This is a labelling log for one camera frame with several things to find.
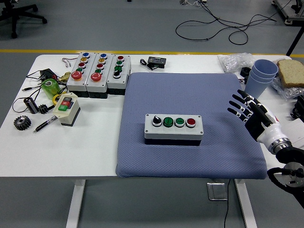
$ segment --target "blue plastic cup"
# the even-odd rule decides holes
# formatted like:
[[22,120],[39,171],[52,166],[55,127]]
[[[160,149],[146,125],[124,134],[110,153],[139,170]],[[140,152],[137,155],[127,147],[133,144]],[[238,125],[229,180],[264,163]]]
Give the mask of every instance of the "blue plastic cup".
[[275,75],[271,78],[259,77],[252,70],[249,72],[249,75],[258,82],[271,82],[275,78]]
[[255,98],[258,98],[262,92],[270,85],[270,82],[259,82],[255,80],[252,76],[248,77],[245,92]]
[[272,78],[276,76],[279,68],[277,65],[266,59],[259,59],[254,62],[252,71],[259,77]]

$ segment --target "blue cushion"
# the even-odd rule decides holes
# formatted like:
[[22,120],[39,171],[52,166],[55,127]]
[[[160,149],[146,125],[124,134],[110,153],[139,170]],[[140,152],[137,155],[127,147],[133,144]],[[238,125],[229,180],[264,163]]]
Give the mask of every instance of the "blue cushion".
[[[235,74],[133,73],[127,85],[118,149],[119,177],[264,179],[260,144],[229,113],[240,89]],[[201,115],[200,146],[145,145],[145,114]]]

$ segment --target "black knob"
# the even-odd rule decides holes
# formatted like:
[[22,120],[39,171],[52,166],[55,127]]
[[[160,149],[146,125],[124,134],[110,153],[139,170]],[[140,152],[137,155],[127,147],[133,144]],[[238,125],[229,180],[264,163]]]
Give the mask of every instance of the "black knob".
[[120,72],[119,72],[119,70],[114,71],[113,77],[114,78],[120,78]]
[[114,76],[119,76],[119,75],[120,75],[119,70],[114,71]]
[[152,124],[155,126],[155,127],[159,127],[161,126],[162,124],[162,119],[157,117],[157,116],[154,116],[153,120],[152,120]]

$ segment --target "yellow floor line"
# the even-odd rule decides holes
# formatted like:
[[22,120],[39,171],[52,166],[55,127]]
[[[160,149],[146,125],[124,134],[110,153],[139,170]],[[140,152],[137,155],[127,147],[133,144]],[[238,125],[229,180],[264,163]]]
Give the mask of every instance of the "yellow floor line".
[[[77,54],[80,52],[107,52],[113,54],[129,55],[230,55],[229,52],[179,52],[179,51],[110,51],[110,50],[46,50],[46,49],[0,49],[0,53],[53,53],[53,54]],[[285,55],[285,54],[261,54],[253,55]],[[304,58],[302,54],[292,54],[290,57]]]

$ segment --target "metal gear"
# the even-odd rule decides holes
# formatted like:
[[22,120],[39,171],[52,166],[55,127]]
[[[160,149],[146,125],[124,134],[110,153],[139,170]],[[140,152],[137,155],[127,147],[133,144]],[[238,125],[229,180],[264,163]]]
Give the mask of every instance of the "metal gear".
[[45,104],[42,104],[38,107],[38,110],[41,114],[45,114],[48,112],[48,107]]
[[26,115],[19,116],[14,120],[15,127],[20,131],[28,129],[31,124],[32,122]]

